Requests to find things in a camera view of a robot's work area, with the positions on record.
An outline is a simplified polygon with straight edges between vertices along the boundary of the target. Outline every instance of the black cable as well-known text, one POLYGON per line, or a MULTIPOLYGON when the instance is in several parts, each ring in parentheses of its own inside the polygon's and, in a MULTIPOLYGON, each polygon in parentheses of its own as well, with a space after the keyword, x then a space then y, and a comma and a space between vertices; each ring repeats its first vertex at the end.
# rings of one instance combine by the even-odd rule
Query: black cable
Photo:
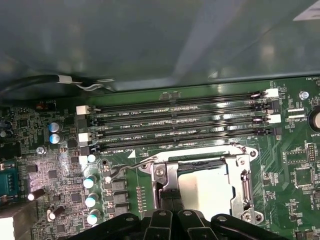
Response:
POLYGON ((28 76, 28 77, 12 80, 7 85, 1 87, 0 97, 2 97, 3 95, 11 91, 23 89, 32 85, 58 83, 59 79, 60 77, 58 75, 49 74, 49 75, 28 76))

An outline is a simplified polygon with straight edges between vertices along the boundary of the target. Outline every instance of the white cable connector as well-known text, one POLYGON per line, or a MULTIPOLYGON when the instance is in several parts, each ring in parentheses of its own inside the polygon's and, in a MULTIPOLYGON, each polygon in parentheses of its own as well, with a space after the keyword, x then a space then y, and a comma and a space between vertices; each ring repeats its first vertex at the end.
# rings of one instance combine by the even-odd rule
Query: white cable connector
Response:
POLYGON ((58 75, 59 77, 59 84, 72 84, 72 77, 66 75, 58 75))
POLYGON ((267 118, 268 118, 269 124, 281 123, 281 115, 280 114, 268 115, 267 118))

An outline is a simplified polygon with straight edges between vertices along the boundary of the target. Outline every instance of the capacitor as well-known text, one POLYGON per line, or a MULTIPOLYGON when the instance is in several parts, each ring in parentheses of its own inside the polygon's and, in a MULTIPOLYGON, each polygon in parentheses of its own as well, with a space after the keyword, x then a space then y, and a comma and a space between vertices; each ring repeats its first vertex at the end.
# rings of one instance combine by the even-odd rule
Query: capacitor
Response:
POLYGON ((29 193, 28 195, 28 200, 29 201, 33 201, 33 200, 37 200, 38 198, 42 197, 43 195, 45 195, 45 190, 43 188, 39 188, 31 193, 29 193))
POLYGON ((0 137, 1 138, 12 138, 14 133, 11 130, 3 130, 0 132, 0 137))
POLYGON ((49 214, 49 218, 51 220, 55 220, 60 214, 62 214, 65 211, 65 207, 62 205, 59 205, 55 210, 53 210, 50 214, 49 214))
POLYGON ((10 121, 6 120, 0 120, 0 128, 1 129, 11 129, 12 128, 12 123, 10 121))
POLYGON ((89 194, 89 196, 86 198, 85 200, 85 205, 88 207, 88 208, 92 208, 96 205, 97 201, 99 200, 99 196, 98 194, 92 192, 89 194))
POLYGON ((89 175, 84 181, 83 186, 86 189, 92 188, 97 183, 97 177, 95 175, 89 175))
POLYGON ((49 137, 49 141, 52 144, 60 144, 65 140, 65 137, 61 133, 53 133, 49 137))
POLYGON ((94 154, 90 154, 87 158, 89 163, 94 163, 96 161, 97 157, 94 154))
POLYGON ((90 225, 95 225, 98 222, 98 219, 100 218, 100 211, 97 209, 93 209, 90 213, 89 216, 86 218, 86 221, 90 225))
POLYGON ((53 121, 49 124, 48 128, 51 133, 57 133, 62 131, 63 126, 61 125, 61 123, 53 121))

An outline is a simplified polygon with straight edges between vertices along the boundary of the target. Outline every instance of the metal screw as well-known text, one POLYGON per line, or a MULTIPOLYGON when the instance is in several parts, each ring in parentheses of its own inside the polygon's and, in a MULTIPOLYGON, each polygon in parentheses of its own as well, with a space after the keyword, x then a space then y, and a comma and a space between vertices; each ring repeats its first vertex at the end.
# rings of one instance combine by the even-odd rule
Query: metal screw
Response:
POLYGON ((251 156, 251 157, 255 157, 256 154, 257 154, 257 153, 256 153, 255 151, 251 151, 251 152, 250 152, 250 156, 251 156))
POLYGON ((35 152, 39 155, 44 155, 47 152, 47 149, 44 146, 38 146, 35 152))
POLYGON ((306 100, 306 99, 309 98, 309 93, 308 93, 307 91, 301 91, 301 92, 299 93, 299 98, 300 98, 301 100, 306 100))
POLYGON ((220 222, 225 222, 227 221, 227 218, 225 216, 218 216, 217 219, 220 221, 220 222))
POLYGON ((192 215, 192 212, 190 212, 190 211, 184 211, 183 214, 186 215, 186 216, 191 216, 191 215, 192 215))
POLYGON ((161 167, 158 167, 155 170, 155 175, 157 175, 158 177, 162 177, 165 174, 165 170, 161 167))
POLYGON ((246 212, 245 214, 243 214, 242 219, 246 222, 251 222, 251 214, 246 212))

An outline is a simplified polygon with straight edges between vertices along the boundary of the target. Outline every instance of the motherboard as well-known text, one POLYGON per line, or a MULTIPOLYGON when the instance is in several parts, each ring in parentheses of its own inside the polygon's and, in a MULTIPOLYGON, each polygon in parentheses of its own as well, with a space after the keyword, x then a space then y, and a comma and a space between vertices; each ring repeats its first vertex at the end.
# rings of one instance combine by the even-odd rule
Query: motherboard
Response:
POLYGON ((0 205, 36 201, 32 239, 65 240, 159 208, 156 188, 175 164, 185 207, 207 220, 227 213, 318 240, 319 88, 311 76, 3 108, 0 205))

